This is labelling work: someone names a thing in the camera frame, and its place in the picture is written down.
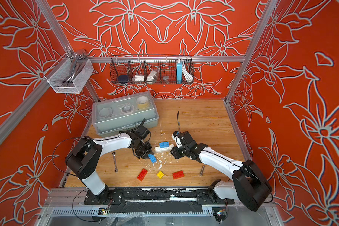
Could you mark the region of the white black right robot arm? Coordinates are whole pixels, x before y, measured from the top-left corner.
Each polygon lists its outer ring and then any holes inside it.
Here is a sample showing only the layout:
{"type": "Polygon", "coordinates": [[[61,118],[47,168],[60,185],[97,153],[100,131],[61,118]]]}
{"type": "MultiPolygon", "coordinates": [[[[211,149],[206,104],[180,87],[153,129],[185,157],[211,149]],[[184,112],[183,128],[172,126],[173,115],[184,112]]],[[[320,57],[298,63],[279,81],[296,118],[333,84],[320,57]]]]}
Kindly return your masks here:
{"type": "Polygon", "coordinates": [[[198,144],[187,131],[175,131],[171,137],[176,146],[170,153],[175,159],[188,157],[229,177],[229,182],[220,180],[214,184],[212,190],[218,198],[239,200],[246,208],[256,212],[272,194],[269,181],[252,160],[241,162],[226,157],[204,143],[198,144]]]}

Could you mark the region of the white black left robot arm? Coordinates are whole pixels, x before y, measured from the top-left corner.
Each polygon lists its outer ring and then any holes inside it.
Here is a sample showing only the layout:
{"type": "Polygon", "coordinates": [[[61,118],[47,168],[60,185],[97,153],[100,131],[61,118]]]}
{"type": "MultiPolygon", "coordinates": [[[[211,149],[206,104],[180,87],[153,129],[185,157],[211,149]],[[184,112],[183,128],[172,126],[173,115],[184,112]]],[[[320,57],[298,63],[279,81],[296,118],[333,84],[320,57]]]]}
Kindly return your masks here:
{"type": "Polygon", "coordinates": [[[88,189],[86,202],[105,204],[111,195],[108,186],[98,175],[96,169],[100,158],[116,150],[129,148],[138,159],[146,159],[153,154],[147,137],[151,132],[145,126],[122,131],[118,135],[105,138],[81,137],[78,144],[65,159],[67,167],[88,189]]]}

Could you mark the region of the blue lego brick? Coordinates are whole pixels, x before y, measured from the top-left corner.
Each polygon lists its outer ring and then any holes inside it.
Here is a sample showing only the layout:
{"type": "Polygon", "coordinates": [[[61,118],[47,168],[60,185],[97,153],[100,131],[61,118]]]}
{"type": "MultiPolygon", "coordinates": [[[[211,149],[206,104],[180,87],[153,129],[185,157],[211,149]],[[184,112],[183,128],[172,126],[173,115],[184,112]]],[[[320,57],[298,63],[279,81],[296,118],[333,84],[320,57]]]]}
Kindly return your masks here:
{"type": "Polygon", "coordinates": [[[157,159],[156,159],[156,157],[153,154],[149,154],[148,158],[150,159],[151,163],[157,162],[157,159]]]}
{"type": "Polygon", "coordinates": [[[160,148],[169,148],[169,146],[170,146],[170,143],[168,141],[159,143],[160,148]]]}

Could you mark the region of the white lego brick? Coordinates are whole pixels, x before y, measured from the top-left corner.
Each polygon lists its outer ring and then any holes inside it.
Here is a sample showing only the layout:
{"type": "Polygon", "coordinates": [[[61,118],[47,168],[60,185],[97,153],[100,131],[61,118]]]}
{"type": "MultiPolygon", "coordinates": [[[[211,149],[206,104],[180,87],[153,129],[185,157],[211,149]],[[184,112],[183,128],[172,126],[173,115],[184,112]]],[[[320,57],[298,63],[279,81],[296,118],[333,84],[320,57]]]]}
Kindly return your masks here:
{"type": "Polygon", "coordinates": [[[174,147],[173,144],[170,144],[168,147],[155,147],[155,152],[156,153],[161,153],[161,152],[167,152],[167,151],[171,151],[172,148],[174,147]]]}

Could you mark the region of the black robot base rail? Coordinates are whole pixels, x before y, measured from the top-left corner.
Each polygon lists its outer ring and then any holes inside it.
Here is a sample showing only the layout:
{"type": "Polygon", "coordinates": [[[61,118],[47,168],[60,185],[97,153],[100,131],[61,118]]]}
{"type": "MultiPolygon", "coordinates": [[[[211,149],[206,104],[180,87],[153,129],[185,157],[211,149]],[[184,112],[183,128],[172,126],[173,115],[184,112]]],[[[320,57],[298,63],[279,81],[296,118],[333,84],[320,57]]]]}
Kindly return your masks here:
{"type": "Polygon", "coordinates": [[[220,199],[208,187],[117,187],[96,197],[86,192],[84,205],[102,205],[110,213],[209,213],[203,207],[225,208],[235,204],[220,199]]]}

